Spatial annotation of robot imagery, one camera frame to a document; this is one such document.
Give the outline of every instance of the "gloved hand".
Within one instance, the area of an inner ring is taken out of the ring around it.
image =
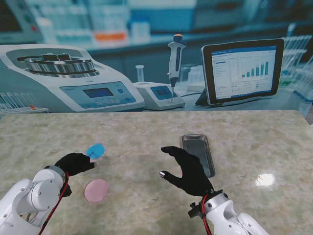
[[[160,176],[162,178],[193,196],[204,196],[211,192],[213,186],[205,175],[198,157],[174,146],[163,147],[161,150],[173,156],[182,170],[181,178],[167,171],[161,171]]]
[[[82,153],[70,153],[62,157],[55,166],[67,172],[69,176],[77,175],[78,173],[93,169],[96,163],[90,162],[90,157]]]

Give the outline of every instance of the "red cable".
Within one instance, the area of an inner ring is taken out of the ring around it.
[[[206,200],[207,197],[208,197],[208,195],[204,196],[204,198],[203,198],[203,200],[202,200],[202,210],[201,210],[201,213],[202,213],[202,214],[205,214],[204,205],[205,205],[205,200]],[[212,235],[212,234],[211,234],[211,230],[210,230],[210,228],[209,228],[209,225],[207,224],[206,217],[203,218],[203,223],[204,223],[205,230],[206,230],[207,234],[208,234],[208,235]]]
[[[58,207],[58,205],[59,205],[59,203],[60,203],[60,201],[61,201],[61,199],[62,199],[62,197],[63,197],[63,195],[64,195],[64,193],[65,193],[65,191],[66,191],[66,189],[67,189],[67,186],[68,186],[68,173],[65,172],[65,174],[67,175],[67,176],[66,176],[66,181],[65,181],[65,186],[64,186],[64,189],[63,189],[63,191],[62,191],[62,193],[61,193],[61,195],[60,195],[60,197],[59,197],[59,201],[58,201],[58,203],[55,205],[55,207],[52,209],[52,211],[50,212],[48,218],[45,220],[45,222],[44,222],[44,224],[43,224],[43,226],[42,226],[40,232],[38,233],[38,235],[41,235],[41,234],[43,233],[45,227],[47,226],[47,224],[48,224],[50,218],[52,217],[52,215],[53,215],[53,213],[54,213],[54,211],[57,209],[57,207]]]

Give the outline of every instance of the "tablet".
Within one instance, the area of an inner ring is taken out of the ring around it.
[[[202,47],[208,104],[277,93],[284,40],[257,40]]]

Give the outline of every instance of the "pipette tip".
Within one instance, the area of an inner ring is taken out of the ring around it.
[[[173,102],[173,94],[174,94],[174,87],[172,87],[172,98],[171,98],[171,103]]]

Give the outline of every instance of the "silver tray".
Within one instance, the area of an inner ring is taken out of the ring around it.
[[[184,135],[182,147],[188,153],[197,156],[208,178],[215,176],[209,141],[205,135]]]

